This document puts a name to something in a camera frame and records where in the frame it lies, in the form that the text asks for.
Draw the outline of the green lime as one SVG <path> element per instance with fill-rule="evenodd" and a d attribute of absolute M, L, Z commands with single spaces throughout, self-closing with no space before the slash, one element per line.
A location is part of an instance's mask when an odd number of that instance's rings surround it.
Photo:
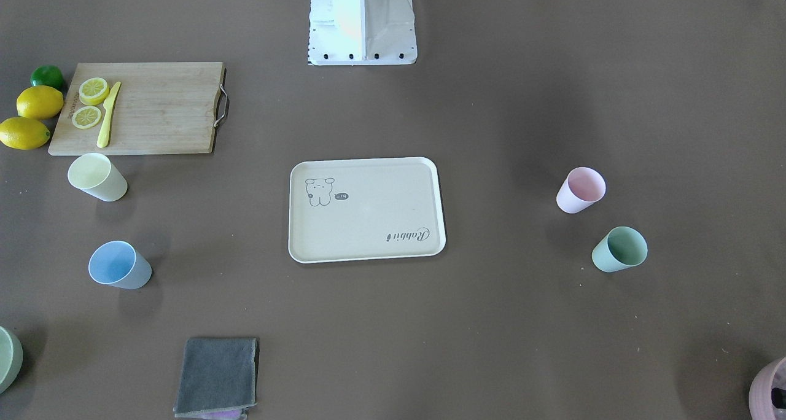
<path fill-rule="evenodd" d="M 32 71 L 30 76 L 31 86 L 47 86 L 61 90 L 64 86 L 64 77 L 59 67 L 54 65 L 39 66 Z"/>

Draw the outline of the lemon slice upper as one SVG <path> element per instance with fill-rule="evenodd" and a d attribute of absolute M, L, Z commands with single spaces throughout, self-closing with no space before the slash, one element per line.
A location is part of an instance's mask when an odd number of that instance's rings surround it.
<path fill-rule="evenodd" d="M 110 85 L 104 78 L 92 77 L 81 83 L 78 89 L 79 101 L 84 106 L 98 106 L 110 92 Z"/>

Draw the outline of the cream yellow cup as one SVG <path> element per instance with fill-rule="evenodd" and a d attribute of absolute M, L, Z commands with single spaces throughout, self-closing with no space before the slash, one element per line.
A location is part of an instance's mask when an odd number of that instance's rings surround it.
<path fill-rule="evenodd" d="M 98 152 L 88 152 L 74 160 L 67 173 L 68 182 L 101 201 L 118 201 L 128 190 L 128 183 L 110 159 Z"/>

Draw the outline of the pale green bowl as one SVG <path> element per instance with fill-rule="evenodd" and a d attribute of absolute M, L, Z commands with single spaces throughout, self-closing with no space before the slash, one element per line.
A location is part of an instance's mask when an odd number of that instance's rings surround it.
<path fill-rule="evenodd" d="M 18 336 L 1 327 L 1 393 L 14 383 L 22 362 L 23 348 Z"/>

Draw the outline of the grey folded cloth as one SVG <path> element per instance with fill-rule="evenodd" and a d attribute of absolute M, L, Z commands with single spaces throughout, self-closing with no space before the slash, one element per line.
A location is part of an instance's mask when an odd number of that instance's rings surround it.
<path fill-rule="evenodd" d="M 256 404 L 255 337 L 191 337 L 185 342 L 175 418 L 246 419 Z"/>

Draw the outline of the lemon slice lower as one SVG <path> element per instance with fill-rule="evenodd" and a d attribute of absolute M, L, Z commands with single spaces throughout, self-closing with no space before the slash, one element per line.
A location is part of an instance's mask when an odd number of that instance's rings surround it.
<path fill-rule="evenodd" d="M 84 106 L 77 109 L 71 116 L 71 124 L 81 130 L 86 130 L 101 123 L 102 112 L 96 106 Z"/>

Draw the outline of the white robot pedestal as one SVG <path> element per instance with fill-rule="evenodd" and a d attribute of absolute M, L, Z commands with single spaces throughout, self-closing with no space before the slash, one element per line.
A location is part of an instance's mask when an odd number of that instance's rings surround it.
<path fill-rule="evenodd" d="M 308 64 L 385 66 L 416 59 L 413 0 L 311 0 Z"/>

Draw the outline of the yellow lemon lower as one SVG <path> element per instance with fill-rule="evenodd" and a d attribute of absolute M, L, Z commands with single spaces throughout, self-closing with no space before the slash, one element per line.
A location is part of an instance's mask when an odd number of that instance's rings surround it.
<path fill-rule="evenodd" d="M 12 149 L 30 150 L 39 148 L 51 134 L 42 121 L 16 116 L 1 123 L 1 141 Z"/>

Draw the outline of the green cup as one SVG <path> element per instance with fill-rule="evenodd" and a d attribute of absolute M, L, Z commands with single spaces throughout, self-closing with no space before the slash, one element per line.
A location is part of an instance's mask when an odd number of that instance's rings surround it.
<path fill-rule="evenodd" d="M 593 264 L 603 272 L 614 273 L 639 266 L 646 260 L 648 244 L 637 230 L 615 227 L 593 249 Z"/>

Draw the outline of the pink bowl of ice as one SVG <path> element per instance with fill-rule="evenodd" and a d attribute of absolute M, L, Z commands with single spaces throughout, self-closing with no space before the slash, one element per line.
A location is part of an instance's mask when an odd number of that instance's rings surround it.
<path fill-rule="evenodd" d="M 749 390 L 752 419 L 785 419 L 785 358 L 770 362 L 755 376 Z"/>

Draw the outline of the yellow lemon upper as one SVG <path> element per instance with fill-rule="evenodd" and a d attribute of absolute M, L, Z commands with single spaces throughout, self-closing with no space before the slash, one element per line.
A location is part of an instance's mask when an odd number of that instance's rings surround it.
<path fill-rule="evenodd" d="M 62 92 L 49 86 L 29 87 L 16 100 L 18 115 L 32 120 L 53 118 L 61 112 L 63 106 Z"/>

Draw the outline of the cream rectangular tray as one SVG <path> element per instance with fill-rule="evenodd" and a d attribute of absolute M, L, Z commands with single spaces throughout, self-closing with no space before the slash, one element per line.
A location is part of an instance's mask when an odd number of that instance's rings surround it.
<path fill-rule="evenodd" d="M 298 263 L 432 257 L 445 246 L 440 179 L 429 158 L 292 168 L 287 249 Z"/>

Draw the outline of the blue cup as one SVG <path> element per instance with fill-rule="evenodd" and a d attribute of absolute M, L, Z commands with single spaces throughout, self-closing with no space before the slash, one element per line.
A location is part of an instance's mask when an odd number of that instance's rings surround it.
<path fill-rule="evenodd" d="M 110 241 L 91 255 L 88 274 L 98 284 L 132 290 L 149 282 L 152 267 L 128 242 Z"/>

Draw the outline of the yellow lemon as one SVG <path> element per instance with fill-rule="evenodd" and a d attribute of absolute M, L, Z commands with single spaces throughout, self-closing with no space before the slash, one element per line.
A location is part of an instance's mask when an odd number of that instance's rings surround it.
<path fill-rule="evenodd" d="M 1 141 L 12 149 L 30 150 L 39 148 L 51 134 L 42 121 L 16 116 L 1 123 Z"/>
<path fill-rule="evenodd" d="M 32 120 L 53 118 L 61 112 L 63 106 L 62 92 L 49 86 L 29 87 L 16 100 L 18 115 Z"/>

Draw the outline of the lemon slice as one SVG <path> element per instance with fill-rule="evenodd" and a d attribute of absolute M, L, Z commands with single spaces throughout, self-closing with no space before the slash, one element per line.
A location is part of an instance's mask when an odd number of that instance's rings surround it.
<path fill-rule="evenodd" d="M 71 116 L 71 124 L 81 130 L 86 130 L 101 123 L 102 112 L 96 106 L 84 106 L 77 109 Z"/>
<path fill-rule="evenodd" d="M 84 106 L 98 106 L 110 92 L 110 85 L 104 78 L 92 77 L 81 83 L 78 89 L 79 101 Z"/>

